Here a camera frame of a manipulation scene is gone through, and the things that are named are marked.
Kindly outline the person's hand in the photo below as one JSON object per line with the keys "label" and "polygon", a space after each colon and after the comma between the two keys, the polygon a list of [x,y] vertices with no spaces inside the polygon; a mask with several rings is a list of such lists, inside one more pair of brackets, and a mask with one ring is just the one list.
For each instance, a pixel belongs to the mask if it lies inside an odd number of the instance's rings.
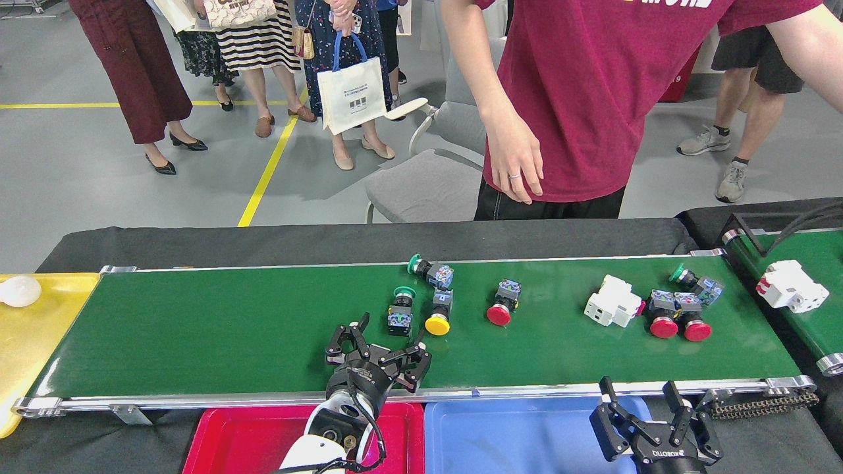
{"label": "person's hand", "polygon": [[354,9],[358,1],[325,1],[333,13],[331,24],[344,37],[355,33]]}

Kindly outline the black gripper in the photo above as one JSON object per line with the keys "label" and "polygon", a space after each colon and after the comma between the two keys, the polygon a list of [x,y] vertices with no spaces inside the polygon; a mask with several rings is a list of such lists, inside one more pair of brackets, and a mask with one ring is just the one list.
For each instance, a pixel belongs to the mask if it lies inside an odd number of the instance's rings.
{"label": "black gripper", "polygon": [[[393,385],[400,384],[415,394],[430,368],[431,355],[424,342],[416,342],[408,348],[389,352],[371,362],[371,350],[362,333],[369,323],[370,313],[364,313],[361,321],[340,325],[335,329],[326,347],[326,363],[338,365],[327,385],[327,399],[339,391],[355,389],[358,395],[373,408],[373,416],[379,416],[387,394]],[[350,352],[344,353],[342,345],[350,342]]]}
{"label": "black gripper", "polygon": [[721,447],[713,424],[678,392],[674,381],[663,385],[663,395],[674,418],[669,427],[648,427],[624,409],[608,376],[599,381],[601,403],[589,416],[606,461],[632,456],[638,473],[705,473],[704,465],[720,459]]}

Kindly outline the person's right hand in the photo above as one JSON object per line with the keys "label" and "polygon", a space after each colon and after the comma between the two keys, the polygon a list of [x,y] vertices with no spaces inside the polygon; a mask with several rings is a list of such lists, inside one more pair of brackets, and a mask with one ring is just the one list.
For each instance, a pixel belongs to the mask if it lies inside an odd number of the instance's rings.
{"label": "person's right hand", "polygon": [[539,140],[513,110],[491,112],[484,119],[491,178],[500,192],[526,205],[543,194],[544,177]]}

